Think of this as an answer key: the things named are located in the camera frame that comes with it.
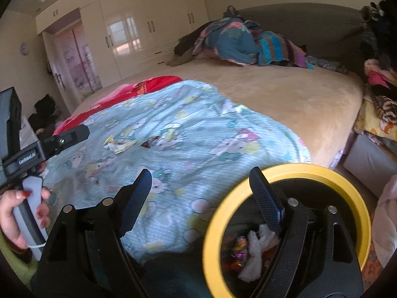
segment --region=gray storage box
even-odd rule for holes
[[[343,166],[380,197],[397,164],[365,135],[358,135]]]

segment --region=metal screw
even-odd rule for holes
[[[295,199],[295,198],[289,198],[289,199],[288,199],[288,204],[289,204],[290,206],[296,207],[296,206],[299,205],[299,202],[298,202],[298,200]]]
[[[73,206],[72,205],[66,205],[64,207],[64,213],[70,213],[73,210]]]
[[[103,204],[104,206],[110,206],[111,204],[113,204],[113,198],[105,198],[105,199],[102,201],[102,204]]]
[[[328,211],[332,214],[336,214],[338,212],[335,206],[328,206]]]

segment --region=pink curtain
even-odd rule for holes
[[[83,24],[62,32],[56,38],[80,99],[84,101],[102,85],[85,39]]]

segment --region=blue blanket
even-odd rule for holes
[[[122,238],[140,262],[184,252],[202,238],[216,207],[252,167],[310,161],[289,128],[193,80],[114,105],[85,124],[90,137],[49,160],[51,216],[68,203],[80,209],[113,197],[149,169],[152,189]]]
[[[192,54],[199,55],[202,51],[213,58],[248,66],[258,61],[260,50],[241,19],[223,18],[211,22],[201,32]]]

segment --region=striped blanket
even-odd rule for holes
[[[313,66],[305,60],[305,53],[303,50],[282,35],[278,35],[271,31],[262,31],[256,43],[260,48],[258,64],[261,66],[285,61],[288,62],[290,66],[296,65],[313,69]]]

